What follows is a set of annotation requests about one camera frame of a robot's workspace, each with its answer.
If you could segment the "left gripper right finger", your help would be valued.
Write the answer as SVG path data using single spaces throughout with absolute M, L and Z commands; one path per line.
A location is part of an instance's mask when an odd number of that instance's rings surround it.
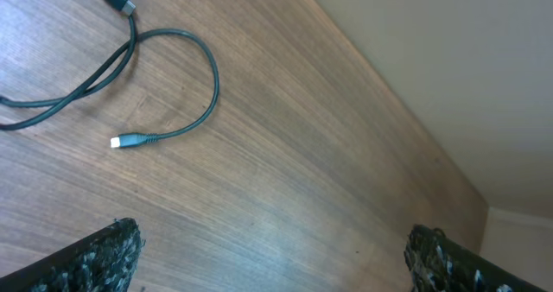
M 414 225 L 404 249 L 415 292 L 544 292 L 449 239 Z

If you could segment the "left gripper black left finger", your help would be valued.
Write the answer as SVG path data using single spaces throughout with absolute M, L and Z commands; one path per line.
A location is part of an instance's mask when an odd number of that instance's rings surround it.
M 144 241 L 137 222 L 111 225 L 1 278 L 2 291 L 126 291 Z

